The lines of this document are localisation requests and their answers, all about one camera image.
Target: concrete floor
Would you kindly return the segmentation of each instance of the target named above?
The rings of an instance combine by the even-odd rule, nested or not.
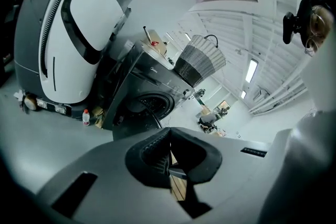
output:
[[[14,179],[33,193],[88,150],[113,141],[111,131],[45,110],[24,113],[13,96],[19,87],[13,63],[0,88],[0,150]]]

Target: ceiling light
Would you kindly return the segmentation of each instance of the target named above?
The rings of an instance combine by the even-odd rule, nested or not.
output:
[[[250,66],[248,67],[248,71],[247,71],[246,78],[245,78],[245,80],[248,83],[251,82],[251,80],[253,78],[253,75],[256,72],[257,65],[258,65],[258,62],[256,62],[255,60],[252,59],[251,62],[250,62]]]
[[[167,34],[167,35],[168,35],[168,36],[169,36],[169,37],[170,37],[172,40],[174,40],[174,38],[172,38],[172,36],[171,36],[171,35],[169,35],[169,34],[168,34],[168,32],[166,32],[166,34]]]
[[[187,37],[187,39],[189,39],[189,41],[191,40],[190,36],[187,33],[184,33],[185,36]]]
[[[244,99],[244,98],[245,98],[245,95],[246,95],[246,92],[245,92],[245,91],[242,91],[242,93],[241,93],[241,96],[240,96],[240,97],[241,97],[242,99]]]

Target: basket handle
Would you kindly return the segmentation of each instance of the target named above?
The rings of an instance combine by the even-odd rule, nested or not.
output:
[[[206,37],[204,37],[205,39],[207,39],[207,37],[213,36],[216,38],[217,44],[216,44],[216,48],[218,49],[218,38],[215,35],[208,35]]]

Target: white ceiling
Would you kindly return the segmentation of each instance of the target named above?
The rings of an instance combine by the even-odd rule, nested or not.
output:
[[[305,89],[297,75],[283,87],[290,75],[309,61],[299,35],[289,45],[282,41],[282,18],[286,12],[295,14],[300,1],[206,0],[186,13],[169,34],[182,49],[188,43],[184,33],[216,35],[227,65],[213,77],[236,97],[246,91],[243,101],[251,109],[257,104],[253,97],[259,89],[273,93],[266,105],[251,111],[265,113]],[[258,67],[252,81],[247,83],[245,77],[251,59],[258,61]],[[285,93],[291,86],[296,87]]]

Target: black and white basket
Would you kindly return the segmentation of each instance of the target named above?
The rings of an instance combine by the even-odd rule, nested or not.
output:
[[[207,39],[209,36],[215,37],[217,44]],[[177,59],[174,70],[195,87],[225,65],[226,59],[218,49],[216,36],[194,35]]]

